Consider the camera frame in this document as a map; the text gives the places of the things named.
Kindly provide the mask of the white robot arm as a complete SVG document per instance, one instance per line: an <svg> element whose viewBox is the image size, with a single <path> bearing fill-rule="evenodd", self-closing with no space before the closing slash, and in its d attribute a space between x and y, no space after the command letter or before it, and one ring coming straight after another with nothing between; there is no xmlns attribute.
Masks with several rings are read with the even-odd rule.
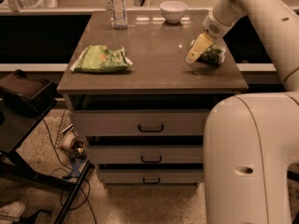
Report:
<svg viewBox="0 0 299 224"><path fill-rule="evenodd" d="M292 224L287 172L299 160L299 17L281 0L219 0L204 36L249 17L283 92L227 98L204 129L206 224Z"/></svg>

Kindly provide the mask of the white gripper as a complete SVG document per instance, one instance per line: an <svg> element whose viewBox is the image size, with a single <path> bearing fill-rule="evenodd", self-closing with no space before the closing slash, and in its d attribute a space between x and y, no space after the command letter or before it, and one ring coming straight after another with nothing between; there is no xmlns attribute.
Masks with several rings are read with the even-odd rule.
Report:
<svg viewBox="0 0 299 224"><path fill-rule="evenodd" d="M211 9L204 19L203 27L206 33L200 34L193 41L186 57L187 63L194 63L213 44L213 38L224 37L231 30L231 15L224 11Z"/></svg>

